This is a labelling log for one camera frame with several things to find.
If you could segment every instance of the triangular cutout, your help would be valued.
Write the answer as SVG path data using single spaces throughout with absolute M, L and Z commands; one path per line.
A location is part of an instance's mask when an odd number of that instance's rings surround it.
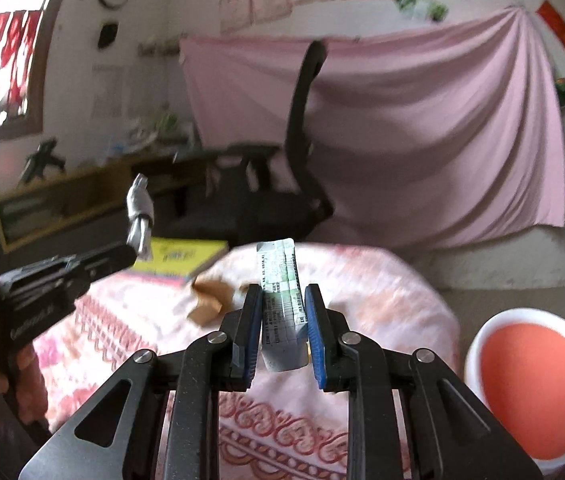
M 447 379 L 438 381 L 438 391 L 451 434 L 458 444 L 468 444 L 490 433 L 489 426 Z
M 97 446 L 111 446 L 130 389 L 130 381 L 118 381 L 76 426 L 76 437 Z

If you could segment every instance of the red curtain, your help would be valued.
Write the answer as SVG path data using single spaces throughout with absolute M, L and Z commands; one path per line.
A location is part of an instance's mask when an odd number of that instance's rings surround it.
M 16 10 L 0 14 L 0 69 L 10 74 L 7 105 L 20 107 L 29 82 L 29 65 L 41 10 Z

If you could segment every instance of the pink floral tablecloth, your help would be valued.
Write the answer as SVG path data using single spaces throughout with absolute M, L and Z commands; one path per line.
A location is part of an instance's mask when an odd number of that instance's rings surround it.
M 296 259 L 301 286 L 318 283 L 325 304 L 342 312 L 352 330 L 396 351 L 427 346 L 457 371 L 456 318 L 398 257 L 374 248 L 297 244 Z M 232 250 L 203 276 L 236 288 L 259 282 L 256 247 Z M 184 280 L 119 272 L 94 283 L 75 315 L 35 342 L 52 430 L 137 349 L 174 352 L 216 330 L 219 321 L 201 328 L 186 319 L 196 303 Z M 259 360 L 251 389 L 221 394 L 219 411 L 223 480 L 344 480 L 347 394 L 322 393 L 310 366 L 271 373 Z

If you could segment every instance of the human hand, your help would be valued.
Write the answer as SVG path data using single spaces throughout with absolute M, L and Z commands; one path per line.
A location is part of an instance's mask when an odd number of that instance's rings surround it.
M 16 384 L 18 417 L 24 424 L 31 424 L 34 420 L 44 418 L 48 407 L 47 388 L 32 344 L 18 352 L 16 364 L 20 370 Z M 0 395 L 5 394 L 8 389 L 6 376 L 0 374 Z

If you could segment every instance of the concrete floor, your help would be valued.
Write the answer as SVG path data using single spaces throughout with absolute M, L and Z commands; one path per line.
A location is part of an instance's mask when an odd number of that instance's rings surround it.
M 526 290 L 441 290 L 440 293 L 460 321 L 463 359 L 480 327 L 503 310 L 539 308 L 565 319 L 565 286 Z

